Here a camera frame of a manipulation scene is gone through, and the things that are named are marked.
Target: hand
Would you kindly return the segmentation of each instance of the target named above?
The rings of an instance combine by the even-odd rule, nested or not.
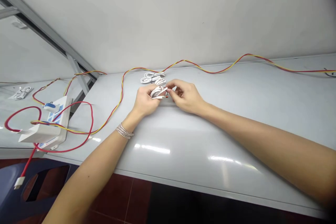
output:
[[[152,99],[149,96],[156,87],[155,84],[140,87],[136,94],[132,111],[138,113],[142,117],[152,114],[161,101],[160,99]]]
[[[168,82],[166,87],[176,105],[185,112],[199,114],[207,104],[192,83],[174,79]]]

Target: table surface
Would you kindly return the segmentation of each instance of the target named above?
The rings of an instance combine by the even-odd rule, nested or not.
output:
[[[278,59],[295,70],[336,68],[336,55]],[[218,71],[227,64],[204,67]],[[336,80],[323,73],[296,74],[265,62],[242,62],[227,72],[207,74],[194,67],[166,71],[174,78],[195,83],[200,94],[229,112],[292,132],[336,149]],[[107,125],[79,149],[45,155],[80,164],[131,110],[144,72],[126,75],[124,99]],[[86,98],[94,110],[93,129],[100,127],[120,97],[122,74],[101,76]],[[90,128],[90,108],[81,105],[69,127]],[[171,98],[161,102],[134,131],[115,173],[233,198],[300,214],[321,217],[320,207],[280,178],[224,131],[181,111]],[[82,135],[67,134],[57,150],[79,145]]]
[[[51,102],[58,100],[59,98],[63,97],[63,93],[69,83],[70,79],[61,79],[45,90],[36,94],[36,98],[42,102]],[[87,82],[90,81],[90,78],[86,77],[85,79]],[[14,112],[18,111],[19,109],[29,107],[29,106],[37,106],[42,108],[42,105],[35,102],[32,98],[33,93],[39,90],[41,87],[46,86],[51,81],[42,81],[42,82],[31,82],[31,83],[24,83],[20,85],[2,85],[0,86],[0,127],[4,128],[5,120]],[[26,87],[30,86],[33,90],[22,100],[8,100],[8,97],[12,96],[19,90],[19,87]],[[71,83],[71,86],[68,91],[68,96],[71,97],[73,100],[77,99],[78,96],[82,93],[82,88],[78,83],[77,79],[74,79]],[[42,109],[42,120],[47,119],[49,112],[47,110]],[[36,120],[38,116],[37,111],[34,110],[25,110],[20,113],[20,115],[15,116],[11,119],[10,125],[12,128],[18,129],[28,129],[32,127],[30,122],[32,120]],[[19,134],[10,132],[6,129],[2,129],[0,132],[0,148],[33,148],[34,146],[31,143],[19,143],[18,140],[20,138]]]

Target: floor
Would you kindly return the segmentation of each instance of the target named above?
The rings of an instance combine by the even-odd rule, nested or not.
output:
[[[16,163],[24,163],[26,161],[27,159],[0,160],[0,169]],[[37,196],[37,200],[58,195],[58,193],[62,189],[67,171],[67,167],[60,167],[50,170],[44,180],[40,193]],[[30,183],[28,184],[28,189],[23,195],[24,199],[27,199],[33,183],[34,180],[30,181]],[[170,202],[170,198],[176,198],[176,193],[178,193],[178,201],[175,200]],[[194,197],[192,201],[196,200],[201,202],[201,205],[203,204],[205,208],[209,208],[209,206],[211,206],[211,211],[213,210],[214,206],[217,205],[220,208],[219,211],[217,211],[217,214],[224,212],[225,209],[230,210],[229,206],[238,204],[238,207],[236,207],[236,209],[238,209],[238,212],[232,215],[234,220],[237,220],[237,216],[243,215],[243,213],[241,213],[241,209],[244,207],[243,205],[246,205],[244,211],[245,215],[248,212],[253,212],[254,214],[256,212],[259,212],[259,216],[263,217],[276,216],[276,219],[280,221],[279,223],[324,223],[323,220],[311,218],[304,215],[280,211],[245,202],[234,201],[213,195],[200,194],[180,188],[169,187],[166,185],[156,184],[149,181],[126,177],[118,174],[113,174],[111,176],[111,179],[109,180],[107,185],[104,187],[97,199],[91,205],[85,223],[144,224],[158,223],[159,219],[160,223],[172,223],[169,221],[169,219],[174,219],[173,223],[180,223],[179,221],[176,221],[176,219],[182,221],[181,223],[185,223],[185,221],[183,221],[184,218],[190,220],[190,218],[188,218],[188,215],[186,214],[185,205],[191,204],[186,203],[184,207],[181,207],[180,204],[190,197]],[[178,209],[183,209],[183,211],[179,213],[179,215],[177,214]],[[46,214],[47,213],[29,217],[25,220],[17,222],[17,224],[40,224],[43,222]],[[214,220],[213,222],[210,221],[209,216],[215,216],[215,214],[216,213],[206,214],[206,222],[200,221],[199,219],[197,220],[197,222],[221,223],[221,221],[218,222],[218,220]],[[263,221],[264,219],[265,218],[261,219],[259,223],[266,223]]]
[[[27,159],[0,160],[0,169]],[[61,190],[67,169],[50,170],[42,185],[37,200],[57,195]],[[85,224],[143,224],[146,223],[147,210],[152,183],[145,180],[113,174],[105,188],[92,204]],[[32,216],[17,224],[40,224],[45,214]]]

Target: blue stool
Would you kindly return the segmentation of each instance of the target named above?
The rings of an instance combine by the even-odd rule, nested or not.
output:
[[[23,185],[14,190],[16,179],[20,177],[25,164],[19,163],[0,169],[0,223],[13,223],[30,216],[48,212],[56,196],[35,201],[43,181],[50,169],[69,166],[67,181],[78,168],[77,165],[63,163],[50,159],[41,159],[31,162],[26,171]],[[27,201],[23,199],[23,192],[28,182],[36,175],[37,179],[31,189]]]

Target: silver bracelet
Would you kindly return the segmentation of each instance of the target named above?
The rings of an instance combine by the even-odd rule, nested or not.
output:
[[[119,124],[115,130],[118,131],[120,135],[122,135],[123,137],[127,139],[131,139],[131,137],[134,136],[133,133],[127,132],[121,124]]]

